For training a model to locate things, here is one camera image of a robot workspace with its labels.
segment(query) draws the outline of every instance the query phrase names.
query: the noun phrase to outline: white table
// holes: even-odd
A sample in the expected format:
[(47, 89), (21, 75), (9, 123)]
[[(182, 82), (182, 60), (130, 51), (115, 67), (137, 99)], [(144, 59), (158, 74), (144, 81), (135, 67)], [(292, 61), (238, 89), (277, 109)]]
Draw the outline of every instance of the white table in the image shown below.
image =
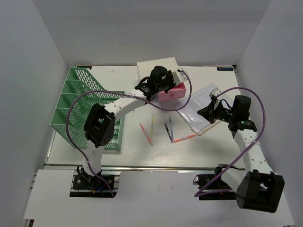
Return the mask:
[[(189, 74), (193, 92), (200, 90), (214, 82), (220, 89), (236, 87), (234, 72), (217, 71), (216, 67), (183, 67)], [(91, 74), (107, 90), (131, 91), (138, 83), (136, 66), (93, 66)], [(186, 82), (187, 94), (189, 85)], [(230, 98), (239, 95), (238, 90), (228, 93)], [(172, 101), (161, 103), (172, 105)], [(151, 115), (154, 115), (154, 134), (151, 147), (145, 138), (139, 122), (148, 130)], [(175, 144), (171, 144), (164, 128), (164, 120), (172, 117), (174, 137), (181, 138), (193, 134), (189, 126), (177, 112), (160, 111), (150, 105), (136, 109), (125, 117), (122, 149), (118, 154), (105, 154), (101, 164), (103, 166), (150, 166), (150, 167), (215, 167), (219, 163), (228, 164), (240, 150), (232, 138), (231, 132), (224, 122), (206, 132), (201, 137), (195, 137)], [(51, 165), (82, 165), (84, 158), (59, 134), (56, 134), (48, 157)], [(240, 160), (237, 167), (244, 167)]]

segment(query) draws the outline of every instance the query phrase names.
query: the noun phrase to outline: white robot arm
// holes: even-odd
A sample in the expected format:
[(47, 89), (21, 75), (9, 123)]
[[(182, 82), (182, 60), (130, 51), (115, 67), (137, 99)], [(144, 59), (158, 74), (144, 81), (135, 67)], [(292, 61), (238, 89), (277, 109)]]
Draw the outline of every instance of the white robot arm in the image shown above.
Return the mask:
[[(210, 123), (214, 123), (216, 120), (228, 123), (228, 128), (242, 151), (245, 170), (241, 171), (235, 166), (227, 168), (228, 165), (220, 164), (215, 169), (214, 179), (208, 179), (209, 183), (198, 183), (201, 189), (195, 196), (199, 197), (199, 200), (204, 200), (205, 194), (200, 192), (205, 188), (208, 189), (208, 185), (214, 182), (218, 189), (231, 188), (233, 192), (228, 193), (234, 195), (240, 208), (274, 213), (282, 195), (284, 180), (270, 168), (260, 144), (255, 141), (257, 128), (255, 123), (249, 119), (251, 100), (246, 96), (236, 96), (232, 107), (228, 109), (223, 107), (216, 92), (214, 90), (210, 94), (211, 103), (197, 113)], [(238, 156), (230, 165), (233, 165), (240, 157)]]
[[(156, 66), (149, 77), (143, 78), (140, 83), (129, 93), (131, 97), (122, 97), (112, 103), (101, 106), (95, 104), (86, 120), (84, 130), (88, 139), (88, 149), (85, 153), (94, 173), (100, 174), (100, 163), (104, 146), (109, 143), (114, 135), (115, 123), (123, 116), (136, 108), (144, 106), (145, 100), (152, 101), (157, 93), (169, 91), (187, 80), (182, 69), (172, 72), (162, 66)], [(93, 184), (94, 174), (85, 162), (82, 175)]]

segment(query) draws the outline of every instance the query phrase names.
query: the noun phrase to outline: white wall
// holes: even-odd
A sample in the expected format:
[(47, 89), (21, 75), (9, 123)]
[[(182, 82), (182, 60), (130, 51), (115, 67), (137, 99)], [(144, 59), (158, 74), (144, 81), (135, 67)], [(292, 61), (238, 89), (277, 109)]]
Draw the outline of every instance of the white wall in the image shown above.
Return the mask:
[[(296, 226), (303, 226), (303, 1), (273, 0), (237, 66), (240, 85), (261, 96), (267, 124), (265, 156), (285, 179)], [(261, 123), (253, 100), (252, 118)]]
[(31, 0), (0, 1), (0, 222), (19, 226), (67, 66)]
[(270, 0), (33, 0), (69, 66), (237, 64)]

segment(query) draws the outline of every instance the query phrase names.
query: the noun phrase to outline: blue pen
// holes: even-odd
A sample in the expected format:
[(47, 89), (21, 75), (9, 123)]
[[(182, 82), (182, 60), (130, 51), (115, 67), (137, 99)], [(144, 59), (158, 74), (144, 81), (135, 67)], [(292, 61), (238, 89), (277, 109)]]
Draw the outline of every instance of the blue pen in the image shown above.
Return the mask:
[(167, 134), (169, 135), (169, 139), (170, 139), (170, 141), (172, 142), (173, 140), (172, 140), (172, 137), (170, 136), (169, 129), (168, 129), (166, 123), (164, 123), (164, 126), (165, 126), (165, 128), (166, 128)]
[(170, 126), (171, 138), (172, 138), (172, 140), (174, 140), (174, 134), (172, 133), (172, 123), (171, 123), (171, 118), (170, 118), (170, 116), (169, 116), (169, 126)]

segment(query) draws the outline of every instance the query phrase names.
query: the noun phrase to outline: pen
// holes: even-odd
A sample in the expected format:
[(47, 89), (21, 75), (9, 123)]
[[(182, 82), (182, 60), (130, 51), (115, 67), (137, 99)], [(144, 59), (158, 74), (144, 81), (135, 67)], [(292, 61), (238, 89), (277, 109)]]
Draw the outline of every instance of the pen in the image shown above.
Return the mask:
[(174, 140), (174, 134), (173, 134), (173, 132), (172, 132), (172, 123), (171, 123), (171, 118), (170, 118), (170, 116), (169, 116), (169, 126), (170, 126), (170, 135), (171, 135), (171, 138), (172, 138), (172, 140)]
[(150, 130), (150, 138), (152, 139), (153, 135), (153, 115), (151, 116), (151, 130)]
[(140, 127), (141, 127), (142, 131), (144, 132), (144, 134), (145, 134), (145, 136), (146, 136), (146, 138), (147, 138), (148, 142), (149, 142), (149, 143), (150, 143), (150, 145), (152, 146), (152, 140), (151, 140), (151, 138), (149, 137), (148, 133), (145, 131), (145, 129), (144, 129), (144, 127), (142, 126), (142, 124), (141, 124), (141, 123), (139, 123), (139, 125), (140, 125)]
[(169, 135), (169, 139), (170, 139), (170, 141), (172, 142), (172, 137), (170, 136), (169, 129), (168, 129), (166, 123), (164, 123), (164, 126), (165, 126), (165, 128), (166, 128), (167, 134)]
[(186, 136), (186, 137), (183, 137), (183, 138), (174, 140), (174, 141), (172, 141), (171, 143), (177, 143), (177, 142), (180, 142), (180, 141), (183, 141), (183, 140), (187, 140), (187, 139), (190, 139), (190, 138), (194, 138), (194, 137), (196, 137), (196, 136), (197, 136), (197, 134), (190, 135), (190, 136)]

